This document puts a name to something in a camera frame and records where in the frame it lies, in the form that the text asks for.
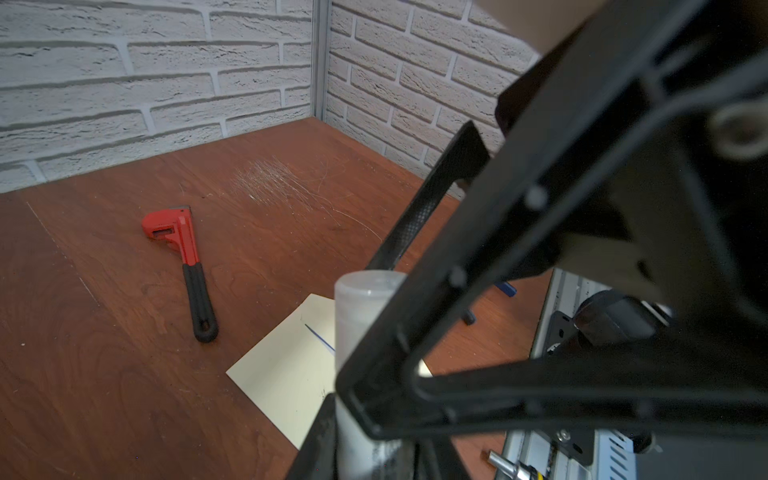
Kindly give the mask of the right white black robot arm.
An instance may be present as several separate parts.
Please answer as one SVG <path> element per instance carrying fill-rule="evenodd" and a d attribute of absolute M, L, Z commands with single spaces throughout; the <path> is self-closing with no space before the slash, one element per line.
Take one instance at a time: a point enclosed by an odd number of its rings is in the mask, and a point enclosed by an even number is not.
<path fill-rule="evenodd" d="M 767 434 L 767 5 L 610 1 L 499 96 L 495 154 L 449 143 L 373 258 L 468 191 L 345 362 L 376 439 L 512 428 Z M 420 378 L 503 280 L 600 282 L 539 358 Z"/>

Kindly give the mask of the cream yellow envelope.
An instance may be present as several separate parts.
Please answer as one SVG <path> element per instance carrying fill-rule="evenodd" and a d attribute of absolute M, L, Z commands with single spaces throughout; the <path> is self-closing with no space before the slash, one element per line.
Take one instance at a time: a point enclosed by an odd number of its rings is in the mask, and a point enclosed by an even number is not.
<path fill-rule="evenodd" d="M 266 337 L 227 370 L 243 393 L 300 448 L 324 398 L 335 390 L 335 301 L 309 295 Z"/>

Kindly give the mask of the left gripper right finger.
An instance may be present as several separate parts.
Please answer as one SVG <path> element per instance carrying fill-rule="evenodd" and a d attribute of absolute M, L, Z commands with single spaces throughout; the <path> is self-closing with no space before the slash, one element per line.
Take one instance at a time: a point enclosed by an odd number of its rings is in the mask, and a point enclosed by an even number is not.
<path fill-rule="evenodd" d="M 470 480 L 449 437 L 420 439 L 416 442 L 418 480 Z"/>

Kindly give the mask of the white letter with blue border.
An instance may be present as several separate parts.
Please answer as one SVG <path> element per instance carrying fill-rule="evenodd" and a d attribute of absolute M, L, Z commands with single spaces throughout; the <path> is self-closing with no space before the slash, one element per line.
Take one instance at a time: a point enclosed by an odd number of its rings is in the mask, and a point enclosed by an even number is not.
<path fill-rule="evenodd" d="M 331 355 L 335 356 L 335 348 L 328 341 L 326 341 L 322 335 L 320 335 L 317 331 L 315 331 L 309 324 L 305 323 L 304 325 L 312 333 L 312 335 L 324 345 L 324 347 L 331 353 Z"/>

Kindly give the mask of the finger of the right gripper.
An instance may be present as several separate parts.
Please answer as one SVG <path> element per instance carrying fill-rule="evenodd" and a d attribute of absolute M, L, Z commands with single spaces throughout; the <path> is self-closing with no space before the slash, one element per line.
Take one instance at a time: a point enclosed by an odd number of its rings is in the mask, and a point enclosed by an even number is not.
<path fill-rule="evenodd" d="M 490 159 L 472 121 L 466 122 L 386 236 L 366 270 L 393 270 L 453 184 L 471 184 Z"/>
<path fill-rule="evenodd" d="M 486 1 L 539 61 L 505 141 L 336 391 L 375 439 L 509 429 L 767 433 L 767 5 Z M 583 353 L 420 378 L 485 290 L 553 267 L 672 311 Z"/>

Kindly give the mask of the white glue stick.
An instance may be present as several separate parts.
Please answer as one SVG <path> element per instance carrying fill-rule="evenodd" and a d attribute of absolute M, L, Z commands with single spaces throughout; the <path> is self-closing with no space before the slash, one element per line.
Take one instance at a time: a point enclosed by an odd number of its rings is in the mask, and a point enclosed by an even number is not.
<path fill-rule="evenodd" d="M 335 284 L 335 368 L 348 369 L 358 381 L 374 379 L 373 355 L 367 348 L 357 354 L 378 316 L 406 275 L 392 270 L 363 270 L 343 275 Z M 412 479 L 415 452 L 403 440 L 374 440 L 341 398 L 335 403 L 336 469 L 339 479 Z"/>

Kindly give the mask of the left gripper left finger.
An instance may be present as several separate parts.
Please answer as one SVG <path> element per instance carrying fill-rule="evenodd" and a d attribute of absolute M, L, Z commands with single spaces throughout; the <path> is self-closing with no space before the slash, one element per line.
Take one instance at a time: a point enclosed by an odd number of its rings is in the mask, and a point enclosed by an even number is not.
<path fill-rule="evenodd" d="M 324 398 L 285 479 L 335 480 L 336 446 L 336 397 L 330 393 Z"/>

